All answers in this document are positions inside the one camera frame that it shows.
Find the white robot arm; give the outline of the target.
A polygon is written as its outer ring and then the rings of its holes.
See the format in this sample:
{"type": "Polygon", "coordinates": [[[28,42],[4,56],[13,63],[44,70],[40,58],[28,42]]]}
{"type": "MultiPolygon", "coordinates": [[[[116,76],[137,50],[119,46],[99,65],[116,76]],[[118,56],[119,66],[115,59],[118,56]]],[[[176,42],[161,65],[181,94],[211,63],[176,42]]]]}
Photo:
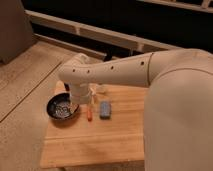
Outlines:
{"type": "Polygon", "coordinates": [[[59,79],[86,104],[91,83],[146,87],[145,171],[213,171],[213,54],[175,49],[91,64],[79,53],[59,79]]]}

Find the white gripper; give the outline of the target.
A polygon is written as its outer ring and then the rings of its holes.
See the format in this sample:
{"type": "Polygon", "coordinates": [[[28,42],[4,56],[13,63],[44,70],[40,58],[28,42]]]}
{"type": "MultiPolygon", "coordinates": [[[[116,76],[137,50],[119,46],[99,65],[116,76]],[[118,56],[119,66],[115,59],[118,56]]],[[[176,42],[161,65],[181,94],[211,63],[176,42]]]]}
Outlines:
{"type": "Polygon", "coordinates": [[[88,84],[70,84],[70,99],[74,104],[88,104],[91,102],[92,92],[88,84]]]}

